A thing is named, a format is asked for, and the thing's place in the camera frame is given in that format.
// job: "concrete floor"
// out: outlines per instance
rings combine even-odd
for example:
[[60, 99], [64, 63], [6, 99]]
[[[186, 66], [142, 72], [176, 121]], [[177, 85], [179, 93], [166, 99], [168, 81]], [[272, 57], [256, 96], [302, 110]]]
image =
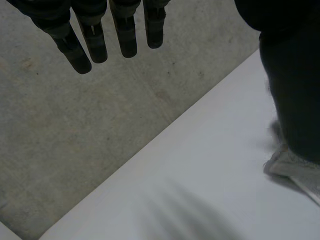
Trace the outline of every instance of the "concrete floor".
[[23, 240], [38, 239], [258, 48], [233, 0], [166, 9], [164, 44], [152, 50], [139, 7], [132, 59], [121, 56], [108, 9], [108, 60], [79, 75], [0, 2], [0, 221]]

